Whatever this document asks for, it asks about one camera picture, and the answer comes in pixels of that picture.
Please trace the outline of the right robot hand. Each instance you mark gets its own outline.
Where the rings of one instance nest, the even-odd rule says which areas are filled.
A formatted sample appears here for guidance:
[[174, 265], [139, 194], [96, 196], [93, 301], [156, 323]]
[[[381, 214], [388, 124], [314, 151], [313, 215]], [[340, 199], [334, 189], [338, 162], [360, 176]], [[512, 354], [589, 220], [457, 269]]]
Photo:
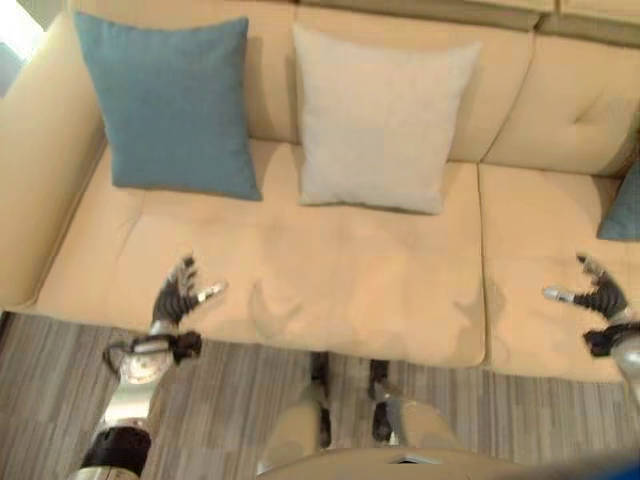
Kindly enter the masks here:
[[606, 320], [613, 319], [629, 309], [629, 302], [622, 288], [605, 267], [593, 257], [577, 253], [577, 261], [583, 272], [591, 278], [593, 288], [576, 293], [560, 287], [545, 287], [545, 299], [570, 303], [601, 314]]

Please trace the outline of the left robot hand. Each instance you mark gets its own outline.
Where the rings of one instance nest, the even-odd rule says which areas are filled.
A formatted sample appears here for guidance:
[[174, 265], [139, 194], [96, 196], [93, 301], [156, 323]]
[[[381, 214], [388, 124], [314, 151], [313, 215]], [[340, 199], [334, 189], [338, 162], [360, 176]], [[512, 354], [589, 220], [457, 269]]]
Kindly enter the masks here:
[[166, 321], [179, 325], [182, 319], [228, 288], [226, 281], [196, 288], [198, 270], [192, 255], [183, 257], [165, 278], [153, 305], [152, 323]]

